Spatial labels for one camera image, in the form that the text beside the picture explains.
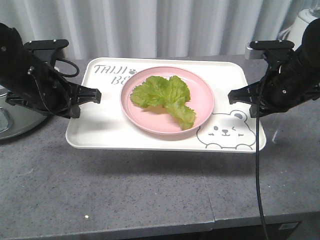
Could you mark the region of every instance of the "white tray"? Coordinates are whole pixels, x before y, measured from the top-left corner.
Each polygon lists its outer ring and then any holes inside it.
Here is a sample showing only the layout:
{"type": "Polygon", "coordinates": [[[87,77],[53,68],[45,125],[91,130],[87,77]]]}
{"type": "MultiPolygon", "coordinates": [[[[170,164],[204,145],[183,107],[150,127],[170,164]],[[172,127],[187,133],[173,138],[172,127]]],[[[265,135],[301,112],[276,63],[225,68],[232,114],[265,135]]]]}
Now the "white tray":
{"type": "MultiPolygon", "coordinates": [[[[230,105],[228,93],[247,85],[243,70],[231,62],[96,58],[86,69],[82,85],[101,91],[101,103],[80,106],[80,118],[72,118],[66,130],[67,142],[79,149],[133,149],[197,152],[254,153],[256,119],[249,105],[230,105]],[[199,129],[181,135],[158,135],[135,126],[123,113],[120,93],[123,84],[136,72],[159,66],[191,71],[212,88],[212,116],[199,129]]],[[[259,149],[266,145],[259,125],[259,149]]]]}

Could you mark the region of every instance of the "white curtain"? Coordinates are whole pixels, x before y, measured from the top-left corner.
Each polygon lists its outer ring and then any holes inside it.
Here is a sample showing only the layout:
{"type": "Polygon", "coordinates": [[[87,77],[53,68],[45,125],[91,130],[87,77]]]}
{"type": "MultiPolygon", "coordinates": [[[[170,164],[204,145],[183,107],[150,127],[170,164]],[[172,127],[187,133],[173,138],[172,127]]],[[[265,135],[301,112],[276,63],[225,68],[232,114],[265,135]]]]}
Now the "white curtain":
{"type": "Polygon", "coordinates": [[[0,22],[23,42],[67,39],[70,59],[237,55],[247,42],[275,40],[304,2],[0,0],[0,22]]]}

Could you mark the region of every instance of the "paw print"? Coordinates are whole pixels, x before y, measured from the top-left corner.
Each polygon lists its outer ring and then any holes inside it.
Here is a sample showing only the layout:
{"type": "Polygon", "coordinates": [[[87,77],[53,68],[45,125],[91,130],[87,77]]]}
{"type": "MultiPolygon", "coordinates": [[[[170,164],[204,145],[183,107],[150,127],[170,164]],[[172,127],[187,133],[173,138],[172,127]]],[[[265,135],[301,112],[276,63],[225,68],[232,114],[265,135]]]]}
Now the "paw print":
{"type": "Polygon", "coordinates": [[[133,75],[133,74],[136,74],[137,71],[135,69],[130,69],[129,73],[133,75]]]}

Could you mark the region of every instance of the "black cable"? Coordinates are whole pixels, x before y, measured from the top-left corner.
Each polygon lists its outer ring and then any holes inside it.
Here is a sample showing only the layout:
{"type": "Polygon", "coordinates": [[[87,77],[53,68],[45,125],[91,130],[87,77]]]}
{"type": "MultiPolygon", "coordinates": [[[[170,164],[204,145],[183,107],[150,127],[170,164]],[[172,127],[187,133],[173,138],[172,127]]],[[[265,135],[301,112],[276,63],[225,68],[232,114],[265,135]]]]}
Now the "black cable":
{"type": "Polygon", "coordinates": [[[57,58],[56,59],[57,61],[60,61],[60,62],[64,62],[64,63],[67,63],[67,64],[70,64],[71,66],[73,66],[76,70],[76,72],[74,74],[66,74],[66,73],[62,73],[62,72],[59,72],[57,71],[57,73],[60,75],[60,76],[63,76],[63,77],[66,77],[66,78],[74,78],[76,76],[78,76],[78,74],[80,73],[80,69],[79,67],[73,63],[72,61],[69,61],[65,58],[57,58]]]}
{"type": "Polygon", "coordinates": [[[268,69],[266,70],[266,73],[264,77],[260,81],[260,87],[258,90],[258,98],[257,98],[257,105],[256,105],[256,118],[255,118],[255,188],[256,188],[256,197],[258,201],[259,206],[259,213],[260,213],[260,219],[261,224],[263,228],[264,237],[266,240],[269,240],[268,232],[267,232],[267,226],[264,216],[264,210],[262,207],[261,202],[261,193],[260,193],[260,174],[259,174],[259,120],[260,120],[260,101],[262,96],[262,90],[265,86],[265,82],[267,79],[267,76],[269,74],[270,66],[268,66],[268,69]]]}

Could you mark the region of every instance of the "white appliance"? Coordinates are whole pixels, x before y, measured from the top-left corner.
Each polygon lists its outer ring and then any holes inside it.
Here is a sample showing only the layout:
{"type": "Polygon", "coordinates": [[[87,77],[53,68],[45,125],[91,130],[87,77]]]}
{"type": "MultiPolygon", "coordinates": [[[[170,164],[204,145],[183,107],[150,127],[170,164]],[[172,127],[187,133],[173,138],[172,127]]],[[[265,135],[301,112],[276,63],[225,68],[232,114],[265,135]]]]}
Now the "white appliance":
{"type": "Polygon", "coordinates": [[[320,17],[320,0],[314,0],[309,9],[303,9],[296,17],[287,40],[294,42],[294,50],[301,45],[302,36],[309,23],[320,17]]]}

